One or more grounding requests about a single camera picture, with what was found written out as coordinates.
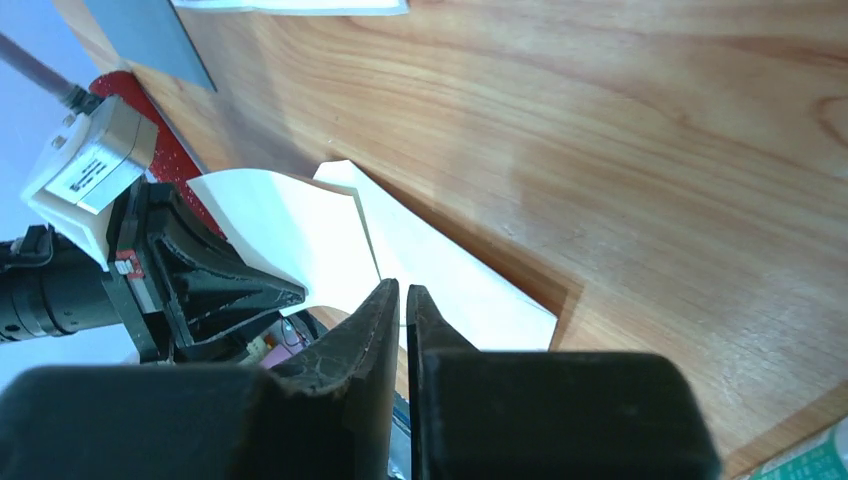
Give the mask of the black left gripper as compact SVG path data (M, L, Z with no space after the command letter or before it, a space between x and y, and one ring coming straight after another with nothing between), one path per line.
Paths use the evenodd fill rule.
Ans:
M305 301L248 266L170 183L134 182L112 203L103 287L142 363L199 360L199 345Z

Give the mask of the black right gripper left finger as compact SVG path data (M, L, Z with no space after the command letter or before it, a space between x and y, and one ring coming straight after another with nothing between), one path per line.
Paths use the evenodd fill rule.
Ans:
M307 349L229 363L52 366L1 396L5 479L384 479L399 284Z

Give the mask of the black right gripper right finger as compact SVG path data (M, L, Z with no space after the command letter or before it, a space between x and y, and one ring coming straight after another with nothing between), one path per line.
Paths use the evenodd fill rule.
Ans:
M639 352L475 348L428 290L407 296L417 479L717 479L692 389Z

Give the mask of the cream pink envelope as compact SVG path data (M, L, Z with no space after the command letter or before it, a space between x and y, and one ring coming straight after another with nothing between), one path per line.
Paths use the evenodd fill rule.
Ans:
M442 316L475 347L549 348L557 318L412 213L349 160L322 163L318 181L355 191L377 270L407 290L426 287Z

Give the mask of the cream letter paper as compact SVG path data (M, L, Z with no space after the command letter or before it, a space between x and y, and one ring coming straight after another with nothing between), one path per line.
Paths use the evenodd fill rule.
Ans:
M259 169L187 184L245 264L304 287L304 307L351 314L379 283L352 195Z

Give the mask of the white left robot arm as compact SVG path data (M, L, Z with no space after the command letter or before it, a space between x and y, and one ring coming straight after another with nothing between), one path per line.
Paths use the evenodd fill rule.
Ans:
M1 246L1 339L124 326L144 363L236 362L302 286L245 264L168 183L135 182L99 263L54 227Z

